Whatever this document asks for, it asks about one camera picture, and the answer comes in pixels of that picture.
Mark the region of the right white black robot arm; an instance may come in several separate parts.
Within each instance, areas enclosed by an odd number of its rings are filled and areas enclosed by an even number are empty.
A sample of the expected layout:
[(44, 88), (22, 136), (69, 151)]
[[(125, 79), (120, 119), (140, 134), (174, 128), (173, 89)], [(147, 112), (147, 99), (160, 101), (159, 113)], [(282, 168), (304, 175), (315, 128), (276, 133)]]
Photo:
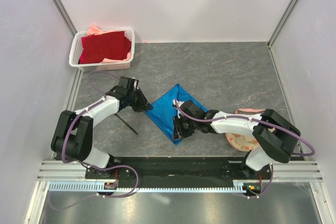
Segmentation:
[(299, 131), (274, 110), (261, 114), (237, 115), (218, 110), (185, 109), (173, 117), (174, 139), (190, 137), (199, 130), (205, 134), (233, 133), (253, 137), (259, 147), (248, 151), (241, 174), (254, 178), (266, 165), (288, 163), (295, 152)]

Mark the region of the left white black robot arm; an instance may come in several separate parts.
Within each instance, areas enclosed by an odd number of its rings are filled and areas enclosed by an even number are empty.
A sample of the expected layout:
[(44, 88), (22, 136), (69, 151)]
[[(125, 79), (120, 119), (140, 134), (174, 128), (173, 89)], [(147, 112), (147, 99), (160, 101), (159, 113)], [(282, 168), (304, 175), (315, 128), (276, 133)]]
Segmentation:
[(111, 91), (83, 109), (62, 111), (51, 141), (51, 150), (61, 156), (63, 163), (82, 162), (97, 169), (103, 178), (111, 178), (115, 173), (114, 157), (93, 146), (93, 130), (107, 117), (128, 106), (134, 112), (153, 109), (141, 89), (137, 88), (125, 94)]

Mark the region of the blue cloth napkin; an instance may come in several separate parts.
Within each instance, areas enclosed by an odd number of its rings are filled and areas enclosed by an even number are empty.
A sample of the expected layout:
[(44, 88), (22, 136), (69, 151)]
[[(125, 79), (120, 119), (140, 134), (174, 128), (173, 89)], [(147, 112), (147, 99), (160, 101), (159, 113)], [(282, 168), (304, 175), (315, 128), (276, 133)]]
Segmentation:
[(199, 108), (207, 111), (208, 109), (192, 97), (180, 84), (176, 84), (168, 92), (158, 98), (153, 104), (153, 109), (145, 111), (153, 123), (165, 134), (174, 144), (178, 145), (182, 139), (173, 139), (174, 123), (173, 117), (177, 116), (178, 111), (173, 108), (173, 100), (185, 102), (192, 100)]

